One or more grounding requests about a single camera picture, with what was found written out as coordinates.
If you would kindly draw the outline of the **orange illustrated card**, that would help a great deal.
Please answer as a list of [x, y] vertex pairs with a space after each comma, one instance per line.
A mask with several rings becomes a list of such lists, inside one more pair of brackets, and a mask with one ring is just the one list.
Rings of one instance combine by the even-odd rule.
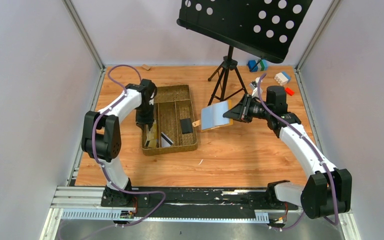
[[146, 143], [158, 140], [158, 125], [156, 120], [152, 123], [152, 125], [145, 125], [145, 135]]

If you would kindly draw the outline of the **white card with black stripe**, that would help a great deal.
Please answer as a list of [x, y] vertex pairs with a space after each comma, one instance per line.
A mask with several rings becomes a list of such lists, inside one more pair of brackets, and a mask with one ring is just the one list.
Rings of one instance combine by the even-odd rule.
[[158, 147], [158, 140], [157, 139], [147, 139], [144, 144], [145, 148], [157, 148]]

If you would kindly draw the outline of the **dark grey card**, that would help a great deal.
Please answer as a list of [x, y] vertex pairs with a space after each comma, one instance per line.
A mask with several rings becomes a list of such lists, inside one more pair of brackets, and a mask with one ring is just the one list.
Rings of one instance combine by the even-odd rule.
[[181, 133], [183, 135], [193, 133], [194, 127], [191, 118], [183, 118], [179, 120]]

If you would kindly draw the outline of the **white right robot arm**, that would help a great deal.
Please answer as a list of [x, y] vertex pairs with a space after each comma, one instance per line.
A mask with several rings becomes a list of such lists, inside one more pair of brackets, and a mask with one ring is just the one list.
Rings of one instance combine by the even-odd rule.
[[331, 163], [311, 141], [301, 120], [288, 111], [287, 93], [282, 86], [269, 86], [266, 99], [244, 94], [238, 104], [223, 117], [250, 123], [254, 118], [267, 121], [267, 126], [293, 153], [303, 168], [307, 181], [297, 185], [289, 180], [267, 185], [268, 202], [287, 202], [299, 206], [310, 219], [324, 218], [339, 224], [339, 214], [351, 208], [352, 175]]

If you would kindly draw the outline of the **yellow leather card holder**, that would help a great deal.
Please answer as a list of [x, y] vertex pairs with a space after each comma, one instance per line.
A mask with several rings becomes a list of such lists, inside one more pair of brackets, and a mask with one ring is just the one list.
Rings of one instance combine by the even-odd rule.
[[194, 121], [194, 128], [200, 127], [202, 132], [233, 125], [231, 118], [223, 117], [232, 108], [232, 101], [225, 100], [209, 105], [201, 110], [200, 120]]

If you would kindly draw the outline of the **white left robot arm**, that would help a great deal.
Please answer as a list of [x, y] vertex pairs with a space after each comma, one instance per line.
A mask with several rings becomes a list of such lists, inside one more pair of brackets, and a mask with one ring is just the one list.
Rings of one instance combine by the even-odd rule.
[[136, 111], [136, 125], [150, 130], [154, 124], [156, 85], [149, 79], [128, 84], [122, 94], [99, 111], [88, 111], [83, 122], [81, 149], [101, 167], [106, 179], [103, 201], [126, 206], [133, 198], [132, 184], [119, 157], [122, 149], [121, 122]]

